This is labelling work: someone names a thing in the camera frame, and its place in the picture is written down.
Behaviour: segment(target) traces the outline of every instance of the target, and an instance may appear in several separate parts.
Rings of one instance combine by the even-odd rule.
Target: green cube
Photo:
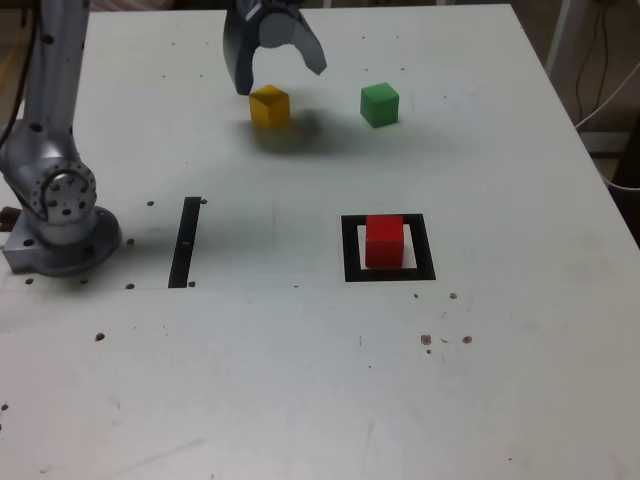
[[[371,85],[360,94],[360,113],[373,128],[398,121],[400,95],[388,83]]]

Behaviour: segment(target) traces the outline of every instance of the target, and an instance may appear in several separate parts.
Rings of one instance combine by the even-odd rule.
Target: black strip
[[[623,187],[640,187],[640,116],[629,137],[613,183]],[[633,238],[640,247],[640,193],[625,192],[613,187],[609,189]]]
[[[366,225],[367,217],[366,215],[342,216],[342,254],[344,257],[345,282],[393,282],[436,279],[424,218],[417,213],[402,215],[402,219],[403,223],[409,225],[411,229],[416,268],[363,270],[360,265],[358,226]]]
[[[198,228],[198,214],[200,213],[201,197],[186,197],[182,207],[180,230],[176,238],[176,249],[173,252],[173,263],[169,274],[169,288],[187,288],[191,254],[196,241]]]

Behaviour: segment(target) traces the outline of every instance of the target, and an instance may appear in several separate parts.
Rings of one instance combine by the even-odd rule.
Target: yellow cube
[[[289,95],[267,85],[249,95],[251,121],[265,128],[284,127],[289,123]]]

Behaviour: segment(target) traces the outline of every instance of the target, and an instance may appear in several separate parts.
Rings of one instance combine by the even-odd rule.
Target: red cube
[[[364,260],[367,268],[402,268],[403,225],[402,215],[367,216]]]

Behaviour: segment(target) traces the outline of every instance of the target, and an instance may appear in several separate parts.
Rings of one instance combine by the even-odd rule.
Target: black square marker
[[[420,213],[400,215],[405,225],[411,229],[416,268],[398,268],[384,270],[366,270],[360,265],[360,246],[358,245],[358,226],[367,224],[366,215],[343,215],[342,255],[344,257],[345,282],[408,282],[414,280],[435,280],[427,229]]]

